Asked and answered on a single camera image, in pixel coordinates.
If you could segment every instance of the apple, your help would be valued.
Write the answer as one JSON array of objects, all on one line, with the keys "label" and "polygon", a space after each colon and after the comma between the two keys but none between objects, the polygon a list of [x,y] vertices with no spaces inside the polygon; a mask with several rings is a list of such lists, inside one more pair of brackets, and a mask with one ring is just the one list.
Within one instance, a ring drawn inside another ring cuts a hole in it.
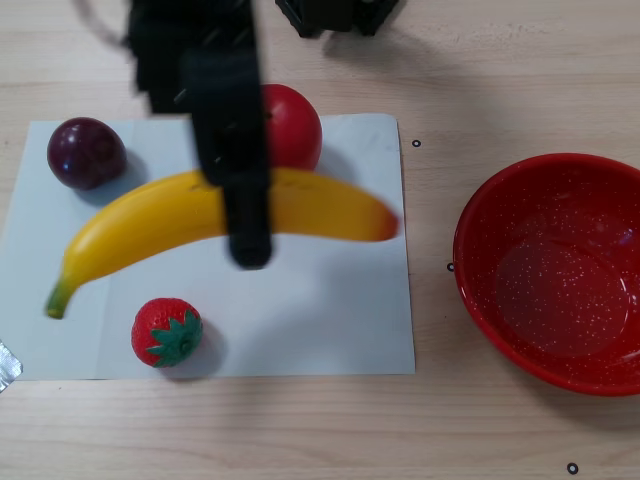
[{"label": "apple", "polygon": [[313,105],[294,89],[264,85],[271,165],[315,170],[322,152],[322,125]]}]

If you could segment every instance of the white paper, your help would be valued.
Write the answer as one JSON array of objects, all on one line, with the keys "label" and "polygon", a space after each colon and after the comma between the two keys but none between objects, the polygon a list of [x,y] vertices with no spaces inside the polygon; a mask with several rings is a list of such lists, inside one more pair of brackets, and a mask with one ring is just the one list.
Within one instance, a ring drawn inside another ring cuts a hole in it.
[{"label": "white paper", "polygon": [[[388,115],[325,117],[318,172],[357,184],[403,218],[397,124]],[[25,379],[408,374],[415,371],[406,243],[360,244],[278,235],[268,268],[243,272],[225,239],[185,245],[92,282],[64,320],[44,304],[75,233],[136,186],[191,170],[184,120],[116,122],[127,175],[81,196],[51,174],[46,145],[58,123],[29,132],[0,250],[0,335]],[[192,303],[206,320],[191,358],[155,370],[131,348],[137,311],[156,297]]]}]

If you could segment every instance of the yellow banana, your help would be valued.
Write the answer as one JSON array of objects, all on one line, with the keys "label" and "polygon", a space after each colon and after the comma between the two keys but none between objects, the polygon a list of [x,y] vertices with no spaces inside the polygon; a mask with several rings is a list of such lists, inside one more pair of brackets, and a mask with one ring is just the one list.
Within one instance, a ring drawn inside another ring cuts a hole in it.
[{"label": "yellow banana", "polygon": [[[376,242],[393,238],[397,217],[379,200],[320,175],[277,168],[272,172],[274,233]],[[62,318],[82,285],[160,252],[226,234],[222,191],[199,172],[158,180],[100,211],[64,254],[47,314]]]}]

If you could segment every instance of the wooden table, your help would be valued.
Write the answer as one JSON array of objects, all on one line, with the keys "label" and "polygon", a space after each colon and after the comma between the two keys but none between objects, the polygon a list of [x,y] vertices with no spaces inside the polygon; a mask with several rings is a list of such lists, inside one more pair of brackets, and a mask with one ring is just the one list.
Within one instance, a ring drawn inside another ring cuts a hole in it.
[{"label": "wooden table", "polygon": [[[18,383],[0,396],[0,478],[561,479],[569,462],[638,478],[640,401],[511,366],[446,269],[460,212],[502,167],[556,151],[640,166],[638,0],[407,0],[375,38],[318,41],[256,3],[268,80],[321,114],[399,120],[418,374]],[[123,1],[96,4],[122,27]],[[0,221],[29,121],[143,116],[131,69],[69,1],[2,1]]]}]

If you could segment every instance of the strawberry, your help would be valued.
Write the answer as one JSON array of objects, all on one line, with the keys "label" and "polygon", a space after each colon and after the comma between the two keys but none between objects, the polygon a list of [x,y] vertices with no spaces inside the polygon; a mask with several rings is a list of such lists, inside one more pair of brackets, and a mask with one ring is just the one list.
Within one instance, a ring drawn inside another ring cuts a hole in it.
[{"label": "strawberry", "polygon": [[202,339],[202,319],[184,300],[156,298],[136,315],[131,329],[133,351],[147,365],[173,367],[196,349]]}]

